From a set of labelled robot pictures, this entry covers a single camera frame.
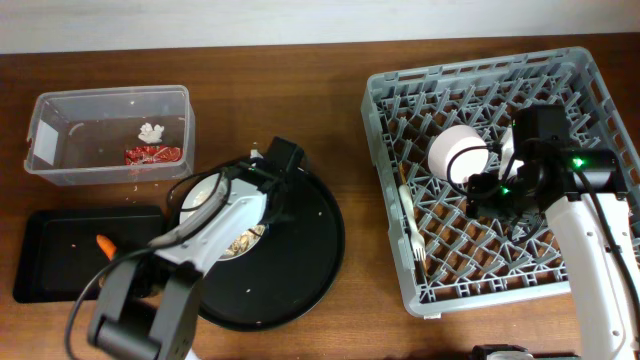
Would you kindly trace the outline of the pink saucer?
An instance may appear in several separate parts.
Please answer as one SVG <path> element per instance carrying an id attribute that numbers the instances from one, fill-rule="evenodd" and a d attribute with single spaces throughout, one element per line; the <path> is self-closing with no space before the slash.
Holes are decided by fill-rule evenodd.
<path id="1" fill-rule="evenodd" d="M 466 183 L 471 175 L 483 172 L 488 159 L 487 144 L 470 126 L 456 125 L 438 135 L 428 152 L 428 168 L 432 175 L 447 179 L 447 169 L 453 157 L 459 155 L 450 169 L 450 178 L 456 184 Z"/>

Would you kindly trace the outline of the grey plate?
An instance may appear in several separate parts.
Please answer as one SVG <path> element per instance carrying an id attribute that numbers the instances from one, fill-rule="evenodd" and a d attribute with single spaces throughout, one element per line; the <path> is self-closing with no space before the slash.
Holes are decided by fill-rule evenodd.
<path id="1" fill-rule="evenodd" d="M 179 223 L 182 224 L 185 222 L 191 215 L 195 213 L 195 211 L 190 211 L 190 208 L 199 207 L 205 200 L 208 198 L 210 193 L 215 187 L 217 179 L 219 177 L 218 173 L 210 175 L 203 180 L 200 180 L 195 184 L 195 186 L 187 193 L 179 213 Z M 235 258 L 241 257 L 244 254 L 227 259 L 224 254 L 219 258 L 220 261 L 230 261 Z"/>

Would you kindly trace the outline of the white plastic fork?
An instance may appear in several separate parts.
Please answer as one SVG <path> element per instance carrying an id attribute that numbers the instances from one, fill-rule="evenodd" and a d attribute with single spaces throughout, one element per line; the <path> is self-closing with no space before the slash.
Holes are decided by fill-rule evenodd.
<path id="1" fill-rule="evenodd" d="M 424 237 L 420 234 L 416 223 L 410 188 L 407 185 L 401 185 L 398 187 L 398 192 L 409 225 L 409 239 L 411 242 L 413 256 L 417 261 L 423 262 L 426 260 L 425 241 Z"/>

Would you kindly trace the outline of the red snack wrapper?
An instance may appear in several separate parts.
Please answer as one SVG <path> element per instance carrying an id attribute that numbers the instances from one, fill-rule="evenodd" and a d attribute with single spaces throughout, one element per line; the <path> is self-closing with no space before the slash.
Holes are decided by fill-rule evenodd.
<path id="1" fill-rule="evenodd" d="M 125 151 L 125 164 L 130 166 L 177 162 L 182 149 L 165 145 L 139 146 Z"/>

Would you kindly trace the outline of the orange carrot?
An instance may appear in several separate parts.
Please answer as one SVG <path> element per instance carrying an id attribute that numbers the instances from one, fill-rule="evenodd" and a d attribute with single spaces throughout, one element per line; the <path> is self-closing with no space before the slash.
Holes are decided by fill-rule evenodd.
<path id="1" fill-rule="evenodd" d="M 105 256 L 112 261 L 117 253 L 115 244 L 107 236 L 101 234 L 96 236 L 96 243 Z"/>

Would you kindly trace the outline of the wooden chopstick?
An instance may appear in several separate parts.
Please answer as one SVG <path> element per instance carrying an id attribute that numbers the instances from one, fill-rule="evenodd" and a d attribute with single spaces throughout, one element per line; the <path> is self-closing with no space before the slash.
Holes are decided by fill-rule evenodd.
<path id="1" fill-rule="evenodd" d="M 400 164 L 398 169 L 399 169 L 399 175 L 400 175 L 400 179 L 401 179 L 401 185 L 407 185 L 409 187 L 408 181 L 407 181 L 407 170 L 405 169 L 404 165 Z M 425 261 L 426 260 L 423 261 L 423 262 L 417 261 L 415 258 L 414 258 L 414 260 L 419 263 L 419 267 L 421 269 L 423 277 L 427 278 L 427 268 L 425 266 Z"/>

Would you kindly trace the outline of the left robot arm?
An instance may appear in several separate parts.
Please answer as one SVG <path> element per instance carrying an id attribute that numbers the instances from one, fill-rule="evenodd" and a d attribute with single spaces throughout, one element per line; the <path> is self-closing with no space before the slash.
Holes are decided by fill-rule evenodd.
<path id="1" fill-rule="evenodd" d="M 97 289 L 87 331 L 91 346 L 114 359 L 192 358 L 204 278 L 244 232 L 282 218 L 304 157 L 299 145 L 276 137 L 263 156 L 201 173 L 213 186 L 203 202 L 185 208 L 184 222 L 142 248 L 117 251 L 89 280 L 66 321 L 67 356 L 76 356 L 74 322 Z"/>

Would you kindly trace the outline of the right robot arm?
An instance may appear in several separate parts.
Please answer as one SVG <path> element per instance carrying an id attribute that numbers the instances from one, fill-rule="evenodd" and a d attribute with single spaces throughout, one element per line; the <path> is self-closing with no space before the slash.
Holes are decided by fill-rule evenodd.
<path id="1" fill-rule="evenodd" d="M 584 359 L 639 356 L 639 268 L 628 189 L 617 155 L 582 148 L 561 105 L 532 105 L 511 121 L 514 151 L 502 176 L 477 174 L 466 214 L 516 225 L 542 217 L 558 243 L 579 321 Z"/>

